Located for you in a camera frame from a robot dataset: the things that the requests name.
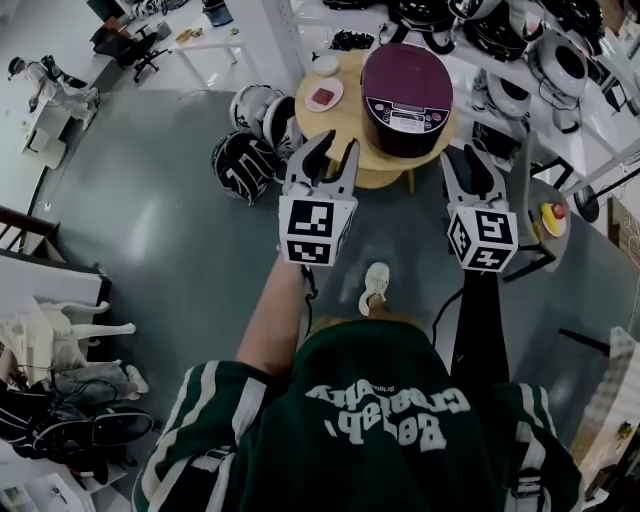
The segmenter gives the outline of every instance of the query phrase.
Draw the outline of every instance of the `black and white marker cube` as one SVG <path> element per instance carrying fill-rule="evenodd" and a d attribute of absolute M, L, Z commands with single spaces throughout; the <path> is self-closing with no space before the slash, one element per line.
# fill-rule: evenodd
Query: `black and white marker cube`
<path fill-rule="evenodd" d="M 447 236 L 465 270 L 502 272 L 518 250 L 512 212 L 456 206 Z"/>
<path fill-rule="evenodd" d="M 332 266 L 358 203 L 325 197 L 280 196 L 280 246 L 287 261 Z"/>

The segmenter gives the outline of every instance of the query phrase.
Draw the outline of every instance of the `concrete floor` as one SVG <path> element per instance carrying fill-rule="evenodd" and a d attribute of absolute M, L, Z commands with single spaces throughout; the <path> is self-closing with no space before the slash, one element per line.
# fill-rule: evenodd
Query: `concrete floor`
<path fill-rule="evenodd" d="M 112 321 L 134 322 L 138 332 L 105 342 L 100 359 L 112 355 L 138 366 L 151 387 L 138 405 L 160 420 L 186 369 L 233 357 L 275 258 L 279 187 L 272 185 L 249 208 L 228 198 L 211 170 L 216 141 L 231 131 L 230 99 L 223 92 L 105 95 L 64 173 L 47 176 L 35 212 L 61 222 L 58 246 L 68 258 L 99 262 L 112 279 Z M 447 250 L 438 164 L 417 170 L 416 178 L 414 196 L 403 179 L 356 191 L 359 209 L 338 263 L 318 272 L 316 318 L 355 316 L 363 275 L 376 260 L 391 266 L 390 308 L 425 326 L 462 285 Z M 51 203 L 48 212 L 44 201 Z M 555 273 L 538 271 L 501 292 L 512 375 L 549 388 L 565 439 L 605 361 L 559 338 L 557 329 L 608 340 L 611 327 L 627 327 L 638 278 L 592 227 L 574 216 L 572 229 Z M 457 312 L 456 303 L 438 327 L 438 351 L 447 364 Z M 568 416 L 561 412 L 567 403 L 575 405 Z"/>

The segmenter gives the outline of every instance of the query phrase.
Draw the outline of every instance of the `white sneaker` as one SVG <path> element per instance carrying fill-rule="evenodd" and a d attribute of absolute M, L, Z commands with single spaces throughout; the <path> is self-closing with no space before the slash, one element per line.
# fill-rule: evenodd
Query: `white sneaker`
<path fill-rule="evenodd" d="M 380 295 L 383 301 L 387 299 L 384 293 L 389 286 L 389 266 L 386 263 L 374 263 L 367 270 L 367 274 L 364 277 L 364 293 L 360 295 L 360 301 L 358 302 L 358 308 L 360 313 L 364 316 L 369 316 L 369 298 L 373 295 Z"/>
<path fill-rule="evenodd" d="M 125 368 L 125 371 L 129 377 L 129 382 L 131 382 L 131 384 L 135 384 L 138 388 L 138 393 L 144 394 L 149 392 L 149 384 L 147 384 L 147 381 L 142 378 L 142 375 L 140 375 L 140 372 L 135 366 L 129 364 Z"/>
<path fill-rule="evenodd" d="M 93 118 L 96 117 L 96 113 L 95 112 L 91 112 L 91 115 L 89 117 L 87 117 L 84 121 L 82 121 L 82 131 L 86 132 L 87 129 L 89 128 L 89 125 L 91 124 L 91 121 L 93 121 Z"/>

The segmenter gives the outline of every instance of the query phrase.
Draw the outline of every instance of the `white helmet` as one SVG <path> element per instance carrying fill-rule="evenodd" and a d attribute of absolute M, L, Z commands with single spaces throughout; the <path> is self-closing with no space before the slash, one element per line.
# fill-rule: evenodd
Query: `white helmet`
<path fill-rule="evenodd" d="M 240 89 L 231 101 L 229 116 L 235 130 L 253 133 L 263 139 L 262 124 L 267 110 L 282 92 L 268 85 L 248 85 Z"/>
<path fill-rule="evenodd" d="M 267 109 L 262 123 L 265 139 L 283 160 L 288 160 L 304 142 L 296 120 L 295 103 L 291 96 L 278 98 Z"/>

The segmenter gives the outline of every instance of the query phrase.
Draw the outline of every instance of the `rice cooker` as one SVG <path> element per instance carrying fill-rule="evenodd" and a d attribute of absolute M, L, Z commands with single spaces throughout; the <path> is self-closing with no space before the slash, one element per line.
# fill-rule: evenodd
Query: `rice cooker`
<path fill-rule="evenodd" d="M 453 105 L 449 73 L 431 52 L 389 43 L 362 70 L 364 133 L 384 153 L 416 158 L 435 146 Z"/>

